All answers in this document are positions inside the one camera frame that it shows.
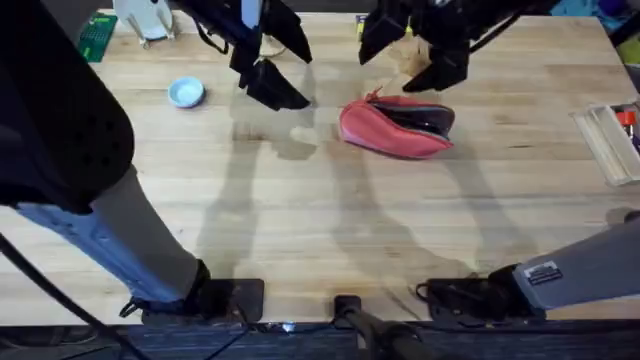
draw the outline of cable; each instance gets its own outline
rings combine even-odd
[[[127,339],[118,334],[115,330],[106,326],[100,320],[93,317],[86,310],[78,306],[73,300],[58,289],[49,279],[42,275],[22,254],[0,233],[0,251],[13,263],[22,273],[33,281],[40,289],[54,298],[60,305],[71,311],[74,315],[93,326],[100,333],[116,341],[124,349],[131,352],[139,360],[150,360],[138,348],[133,346]]]
[[[96,348],[96,349],[91,349],[91,350],[83,351],[83,352],[78,353],[78,354],[73,354],[73,355],[70,355],[70,356],[64,357],[64,358],[62,358],[62,359],[60,359],[60,360],[72,360],[72,359],[75,359],[75,358],[79,358],[79,357],[81,357],[81,356],[85,356],[85,355],[93,354],[93,353],[96,353],[96,352],[98,352],[98,351],[102,351],[102,350],[104,350],[104,349],[109,349],[109,348],[111,348],[111,346],[101,346],[101,347]]]
[[[211,360],[211,359],[215,358],[216,356],[222,354],[222,352],[227,350],[227,348],[229,348],[229,346],[233,345],[236,341],[238,341],[238,340],[242,339],[243,337],[245,337],[245,335],[247,335],[248,333],[249,333],[249,329],[245,329],[242,333],[236,335],[234,338],[232,338],[231,340],[227,341],[226,344],[222,345],[222,347],[220,347],[218,350],[216,350],[214,353],[212,353],[211,355],[207,356],[203,360]]]
[[[63,331],[68,332],[68,328],[62,328]],[[30,341],[22,340],[11,335],[0,334],[0,344],[14,348],[14,349],[33,349],[33,348],[48,348],[68,345],[82,345],[89,343],[98,338],[98,332],[91,329],[87,335],[81,336],[79,340],[64,341],[66,335],[54,334],[52,339],[46,343],[33,343]]]
[[[482,49],[485,45],[491,42],[491,40],[497,38],[500,34],[502,34],[505,30],[507,30],[513,23],[518,21],[520,16],[524,13],[524,9],[521,9],[514,13],[510,18],[505,20],[502,24],[498,25],[492,32],[485,35],[482,39],[476,41],[469,51],[473,54],[474,52]]]

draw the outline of small blue bowl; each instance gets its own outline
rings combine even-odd
[[[179,108],[191,108],[204,98],[204,85],[194,77],[183,77],[169,86],[169,101]]]

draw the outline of pink zipper pouch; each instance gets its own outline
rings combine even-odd
[[[404,96],[378,97],[379,90],[342,110],[344,141],[406,159],[427,159],[453,146],[447,137],[453,110]]]

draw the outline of black mount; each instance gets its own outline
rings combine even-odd
[[[158,303],[131,298],[120,316],[142,309],[142,323],[154,326],[257,323],[262,318],[263,303],[263,280],[210,279],[209,270],[200,260],[196,279],[184,300]]]
[[[546,313],[534,308],[513,277],[516,265],[484,279],[429,279],[416,295],[429,304],[433,321],[447,326],[487,327],[543,322]]]

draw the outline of wooden tabletop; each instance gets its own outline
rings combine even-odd
[[[158,213],[214,277],[266,281],[265,321],[321,321],[336,294],[358,294],[383,319],[428,319],[411,295],[427,278],[487,274],[579,241],[638,187],[612,189],[568,115],[634,98],[595,18],[525,17],[472,57],[469,79],[415,95],[452,107],[455,148],[423,162],[393,160],[340,141],[341,108],[378,86],[397,93],[402,51],[357,62],[354,14],[303,14],[314,61],[275,58],[313,99],[273,112],[237,88],[229,58],[177,13],[181,34],[143,50],[119,24],[93,68],[133,122],[134,164]],[[169,104],[180,76],[200,78],[206,101]],[[0,210],[0,229],[67,294],[108,323],[126,288],[49,231]],[[75,324],[73,315],[0,259],[0,325]],[[551,318],[630,318],[618,299]]]

